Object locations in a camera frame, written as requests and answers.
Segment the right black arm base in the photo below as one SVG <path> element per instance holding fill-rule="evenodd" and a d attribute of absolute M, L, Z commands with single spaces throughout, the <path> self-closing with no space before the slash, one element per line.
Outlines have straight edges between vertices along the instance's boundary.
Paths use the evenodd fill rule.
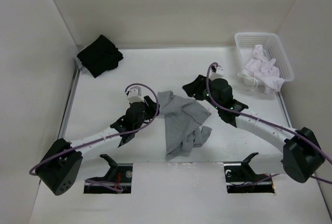
<path fill-rule="evenodd" d="M 275 193 L 270 175 L 257 174 L 250 166 L 251 160 L 258 154 L 254 152 L 242 161 L 224 163 L 227 193 Z"/>

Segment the grey tank top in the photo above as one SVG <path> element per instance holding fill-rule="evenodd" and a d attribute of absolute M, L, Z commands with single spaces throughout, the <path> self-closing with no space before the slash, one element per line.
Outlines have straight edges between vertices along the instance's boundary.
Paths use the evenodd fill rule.
<path fill-rule="evenodd" d="M 165 122 L 165 159 L 188 157 L 194 148 L 202 147 L 212 129 L 204 126 L 211 113 L 194 99 L 158 92 L 160 114 Z"/>

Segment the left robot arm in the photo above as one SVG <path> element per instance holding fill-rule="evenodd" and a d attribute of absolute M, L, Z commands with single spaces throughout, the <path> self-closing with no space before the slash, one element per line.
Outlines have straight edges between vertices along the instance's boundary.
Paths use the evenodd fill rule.
<path fill-rule="evenodd" d="M 99 176 L 112 181 L 116 177 L 115 161 L 106 150 L 130 142 L 158 114 L 159 102 L 145 96 L 142 101 L 130 103 L 125 115 L 100 133 L 71 142 L 56 140 L 33 171 L 54 195 L 62 195 L 78 178 L 82 162 L 99 156 L 108 163 L 99 168 Z"/>

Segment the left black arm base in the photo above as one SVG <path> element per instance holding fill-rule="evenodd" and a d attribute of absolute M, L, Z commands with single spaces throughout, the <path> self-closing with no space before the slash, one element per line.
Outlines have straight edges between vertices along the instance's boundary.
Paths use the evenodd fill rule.
<path fill-rule="evenodd" d="M 117 163 L 107 154 L 100 155 L 105 172 L 85 181 L 84 194 L 130 194 L 132 191 L 133 164 Z"/>

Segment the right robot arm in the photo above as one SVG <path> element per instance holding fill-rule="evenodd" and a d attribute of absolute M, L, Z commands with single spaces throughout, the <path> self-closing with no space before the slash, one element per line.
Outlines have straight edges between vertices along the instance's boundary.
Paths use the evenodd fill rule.
<path fill-rule="evenodd" d="M 312 130 L 288 129 L 274 124 L 233 97 L 232 87 L 222 78 L 210 80 L 199 75 L 183 90 L 197 101 L 207 101 L 217 109 L 220 119 L 235 128 L 248 131 L 277 148 L 283 155 L 283 171 L 298 183 L 305 183 L 325 162 L 321 147 Z"/>

